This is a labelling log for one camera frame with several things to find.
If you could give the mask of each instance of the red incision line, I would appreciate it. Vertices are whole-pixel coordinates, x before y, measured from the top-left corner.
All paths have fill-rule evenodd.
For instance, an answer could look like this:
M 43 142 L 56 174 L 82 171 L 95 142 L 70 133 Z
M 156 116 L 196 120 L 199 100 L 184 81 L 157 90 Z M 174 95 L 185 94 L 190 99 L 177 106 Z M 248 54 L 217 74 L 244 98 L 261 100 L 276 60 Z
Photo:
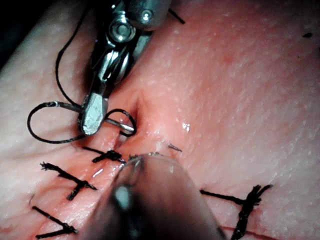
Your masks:
M 234 232 L 235 228 L 234 227 L 229 227 L 229 226 L 220 226 L 223 230 L 229 230 Z M 245 235 L 250 235 L 255 237 L 256 239 L 261 239 L 261 240 L 277 240 L 276 238 L 270 237 L 270 236 L 266 236 L 266 235 L 262 235 L 262 234 L 257 234 L 253 231 L 245 231 Z

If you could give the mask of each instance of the dark background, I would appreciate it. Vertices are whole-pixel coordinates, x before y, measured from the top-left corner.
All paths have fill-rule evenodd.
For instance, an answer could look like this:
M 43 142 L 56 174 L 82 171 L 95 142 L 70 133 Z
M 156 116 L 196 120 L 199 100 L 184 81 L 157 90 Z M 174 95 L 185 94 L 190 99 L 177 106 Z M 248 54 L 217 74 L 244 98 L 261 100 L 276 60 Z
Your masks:
M 0 7 L 0 69 L 53 0 L 2 1 Z

